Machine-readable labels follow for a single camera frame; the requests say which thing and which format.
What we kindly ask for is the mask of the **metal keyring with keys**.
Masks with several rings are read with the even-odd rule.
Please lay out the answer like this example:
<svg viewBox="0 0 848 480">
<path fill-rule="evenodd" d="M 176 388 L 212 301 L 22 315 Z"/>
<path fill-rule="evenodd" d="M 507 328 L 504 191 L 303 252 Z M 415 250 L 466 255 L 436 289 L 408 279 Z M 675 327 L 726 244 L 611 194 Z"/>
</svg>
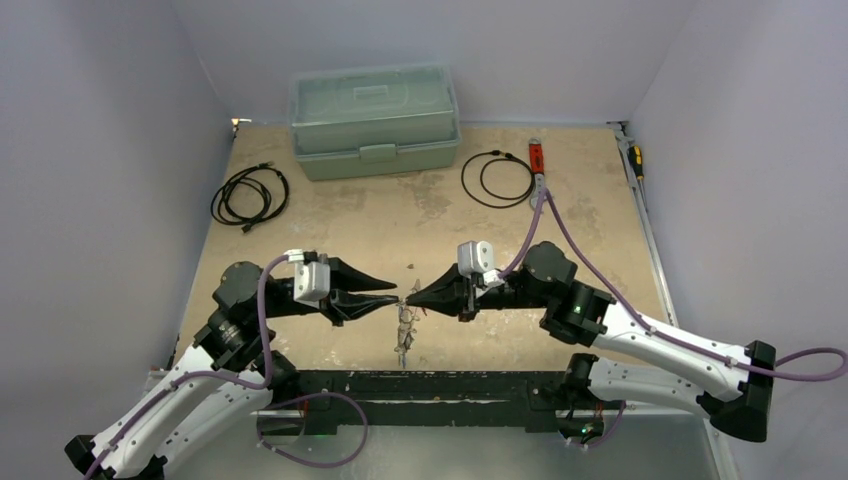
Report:
<svg viewBox="0 0 848 480">
<path fill-rule="evenodd" d="M 414 342 L 414 335 L 417 333 L 416 323 L 426 316 L 427 312 L 423 307 L 409 306 L 407 298 L 400 299 L 397 303 L 397 344 L 394 351 L 401 369 L 407 368 L 407 355 Z"/>
</svg>

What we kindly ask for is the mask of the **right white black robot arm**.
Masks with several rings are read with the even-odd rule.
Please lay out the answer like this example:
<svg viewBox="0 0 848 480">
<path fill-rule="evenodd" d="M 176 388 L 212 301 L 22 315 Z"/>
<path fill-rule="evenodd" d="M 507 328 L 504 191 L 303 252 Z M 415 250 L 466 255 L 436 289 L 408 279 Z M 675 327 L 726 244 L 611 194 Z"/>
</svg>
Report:
<svg viewBox="0 0 848 480">
<path fill-rule="evenodd" d="M 467 242 L 440 278 L 407 297 L 410 306 L 470 322 L 482 310 L 542 309 L 539 325 L 568 344 L 617 352 L 629 365 L 575 354 L 553 393 L 570 407 L 642 402 L 689 412 L 736 439 L 767 438 L 776 363 L 773 346 L 705 339 L 640 316 L 623 301 L 576 278 L 578 266 L 543 241 L 510 272 L 493 269 L 492 247 Z"/>
</svg>

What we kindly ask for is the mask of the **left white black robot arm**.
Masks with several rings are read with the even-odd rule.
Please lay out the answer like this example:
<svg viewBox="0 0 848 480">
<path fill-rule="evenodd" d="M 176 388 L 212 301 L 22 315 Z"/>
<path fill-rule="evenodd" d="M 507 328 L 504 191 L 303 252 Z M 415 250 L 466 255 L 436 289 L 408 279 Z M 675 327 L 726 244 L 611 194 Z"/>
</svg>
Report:
<svg viewBox="0 0 848 480">
<path fill-rule="evenodd" d="M 300 372 L 271 346 L 268 320 L 317 313 L 342 326 L 395 304 L 395 286 L 315 251 L 289 250 L 266 267 L 230 265 L 215 310 L 180 360 L 110 427 L 72 437 L 65 455 L 86 479 L 164 478 L 225 422 L 303 395 Z"/>
</svg>

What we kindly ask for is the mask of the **green plastic toolbox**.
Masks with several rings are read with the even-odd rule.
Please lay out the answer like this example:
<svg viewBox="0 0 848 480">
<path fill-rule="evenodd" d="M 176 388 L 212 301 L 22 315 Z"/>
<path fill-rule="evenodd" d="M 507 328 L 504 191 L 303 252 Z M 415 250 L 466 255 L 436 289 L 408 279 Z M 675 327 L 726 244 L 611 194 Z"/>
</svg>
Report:
<svg viewBox="0 0 848 480">
<path fill-rule="evenodd" d="M 288 118 L 293 155 L 311 181 L 447 168 L 462 141 L 443 64 L 301 73 Z"/>
</svg>

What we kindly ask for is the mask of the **yellow black screwdriver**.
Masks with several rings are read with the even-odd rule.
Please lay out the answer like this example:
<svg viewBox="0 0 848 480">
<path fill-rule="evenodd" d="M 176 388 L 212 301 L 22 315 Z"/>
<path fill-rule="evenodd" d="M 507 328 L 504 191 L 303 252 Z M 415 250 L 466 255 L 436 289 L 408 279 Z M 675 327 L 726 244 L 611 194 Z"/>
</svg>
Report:
<svg viewBox="0 0 848 480">
<path fill-rule="evenodd" d="M 636 180 L 642 182 L 644 180 L 644 162 L 640 147 L 637 145 L 630 146 L 627 150 L 627 158 Z"/>
</svg>

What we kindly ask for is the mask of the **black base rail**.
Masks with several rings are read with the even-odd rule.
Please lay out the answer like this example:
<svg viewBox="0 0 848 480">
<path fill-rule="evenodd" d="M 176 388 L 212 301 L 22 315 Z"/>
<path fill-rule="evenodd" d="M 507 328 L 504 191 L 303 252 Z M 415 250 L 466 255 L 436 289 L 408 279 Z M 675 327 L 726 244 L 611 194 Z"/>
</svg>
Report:
<svg viewBox="0 0 848 480">
<path fill-rule="evenodd" d="M 560 429 L 569 412 L 535 395 L 563 371 L 302 370 L 269 405 L 304 420 L 308 435 L 340 426 Z"/>
</svg>

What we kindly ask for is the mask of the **red handled adjustable wrench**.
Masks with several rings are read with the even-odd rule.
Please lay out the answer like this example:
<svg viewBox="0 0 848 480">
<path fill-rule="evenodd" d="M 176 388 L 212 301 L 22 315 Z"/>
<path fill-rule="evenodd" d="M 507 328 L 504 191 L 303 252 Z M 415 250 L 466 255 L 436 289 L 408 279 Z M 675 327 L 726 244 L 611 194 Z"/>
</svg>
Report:
<svg viewBox="0 0 848 480">
<path fill-rule="evenodd" d="M 538 204 L 547 198 L 547 182 L 545 174 L 545 157 L 541 139 L 533 137 L 528 142 L 529 166 L 532 172 L 533 185 L 528 197 L 531 208 L 536 209 Z"/>
</svg>

